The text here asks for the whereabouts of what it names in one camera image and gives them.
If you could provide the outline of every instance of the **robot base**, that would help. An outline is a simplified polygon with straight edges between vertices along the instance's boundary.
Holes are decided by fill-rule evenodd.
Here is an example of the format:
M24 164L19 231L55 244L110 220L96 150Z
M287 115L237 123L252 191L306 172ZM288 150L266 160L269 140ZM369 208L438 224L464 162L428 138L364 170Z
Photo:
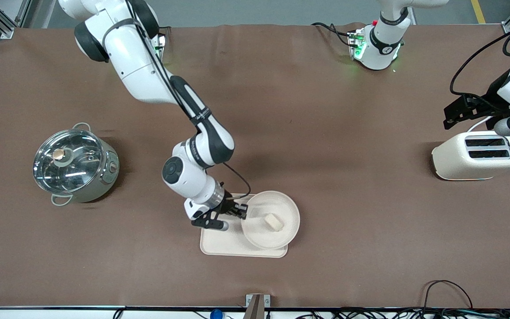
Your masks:
M364 40L358 43L358 48L350 48L350 55L368 69L383 70L397 58L397 52L401 48L401 45L399 44L398 47L389 54L379 53L379 49L371 44L370 32L372 28L373 26L369 24L363 29L356 31L358 34L363 35Z
M286 196L285 194L275 192L275 191L267 191L267 192L263 192L260 194L261 194L260 196L257 196L257 198L259 198L259 200L262 199L261 196L265 196L263 198L269 198L269 196L273 196L273 194L281 194L282 196L285 196L286 198L288 198L288 196ZM253 196L255 196L255 195L256 194L249 195L245 198L238 199L238 200L236 200L236 202L238 202L239 204L247 204L247 202L249 202L249 200L251 198L253 198ZM287 222L287 224L290 225L291 228L289 228L288 226L285 226L285 228L282 230L282 232L286 231L287 233L292 235L290 237L291 240L295 236L295 234L296 234L295 230L298 230L298 225L299 225L298 224L298 222L299 222L298 209L296 208L296 204L294 204L293 202L292 202L292 205L294 206L294 210L295 210L294 216L296 216L296 218L294 218L294 220L291 220L290 222ZM287 211L293 212L293 210L283 210L283 209L284 209L284 207L279 208L279 211L277 212L276 210L273 211L273 208L271 208L271 209L265 208L265 210L257 210L257 212L263 212L263 214L266 214L267 212L269 212L269 214L279 214L279 216L281 216L281 212L287 212ZM249 223L251 225L251 226L249 226L249 229L251 231L253 231L252 227L254 224L252 222L257 221L259 218L256 217L255 210L253 210L252 214L251 214L251 218L254 218L254 219L249 219L249 214L251 214L251 213L249 213L249 210L248 210L247 218L249 221L251 221ZM285 216L293 216L293 215L292 214L284 214L282 216L285 218ZM245 236L243 229L244 229L244 227L246 227L246 225L242 226L241 219L233 217L233 216L227 216L227 215L220 215L219 219L222 221L228 222L228 224L229 224L229 228L225 232L222 232L220 230L205 230L204 228L202 228L202 233L200 235L200 249L206 255L281 258L286 255L286 253L289 249L288 245L279 247L277 249L258 248L257 246L255 246L254 244L249 242L249 239ZM272 233L269 233L269 238L273 238Z

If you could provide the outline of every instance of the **floor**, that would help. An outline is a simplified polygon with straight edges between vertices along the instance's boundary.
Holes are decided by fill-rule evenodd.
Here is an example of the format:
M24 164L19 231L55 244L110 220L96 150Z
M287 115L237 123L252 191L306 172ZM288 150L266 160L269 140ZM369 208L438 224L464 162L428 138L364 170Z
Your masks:
M446 6L415 9L418 24L478 23L473 3L478 0L450 0ZM148 0L161 24L173 27L209 27L221 24L307 25L313 22L347 24L370 22L379 16L374 1L332 0ZM499 23L510 14L510 0L479 0L486 23ZM79 22L67 16L57 0L35 0L26 21L32 28L73 28Z

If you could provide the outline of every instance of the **stainless steel pot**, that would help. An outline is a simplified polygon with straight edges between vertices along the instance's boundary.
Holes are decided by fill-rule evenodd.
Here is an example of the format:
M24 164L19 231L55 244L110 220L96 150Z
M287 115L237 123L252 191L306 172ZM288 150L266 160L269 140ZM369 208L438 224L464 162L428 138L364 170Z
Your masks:
M39 147L33 165L35 181L51 193L50 201L56 206L99 198L118 175L117 153L91 133L87 123L51 136ZM65 202L56 202L59 198Z

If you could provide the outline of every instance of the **white tray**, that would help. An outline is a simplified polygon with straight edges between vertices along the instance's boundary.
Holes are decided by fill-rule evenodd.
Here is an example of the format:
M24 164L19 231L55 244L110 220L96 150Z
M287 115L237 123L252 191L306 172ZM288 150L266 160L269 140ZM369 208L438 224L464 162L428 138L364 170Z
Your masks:
M236 202L245 204L253 196L255 194L237 199ZM202 228L200 250L206 255L281 258L289 250L288 246L275 250L259 249L253 246L243 235L241 219L225 214L221 214L218 219L228 222L229 229L222 232L221 230L205 230Z

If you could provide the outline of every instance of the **pot handle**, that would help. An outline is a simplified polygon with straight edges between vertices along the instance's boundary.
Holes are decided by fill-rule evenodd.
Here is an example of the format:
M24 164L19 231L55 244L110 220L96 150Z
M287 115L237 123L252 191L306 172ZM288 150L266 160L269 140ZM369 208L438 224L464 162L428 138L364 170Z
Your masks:
M64 195L52 194L50 196L50 201L52 202L52 204L54 206L65 206L65 205L67 205L72 200L72 197L73 197L73 195L64 196ZM56 202L56 198L68 198L68 200L66 202L63 202L63 204L58 204Z
M89 127L89 124L88 124L88 123L86 123L86 122L76 123L76 124L72 127L72 129L79 128L79 127L81 127L81 126L87 126L87 127L88 127L88 132L91 132L91 131L92 131L92 128L91 128L91 127Z

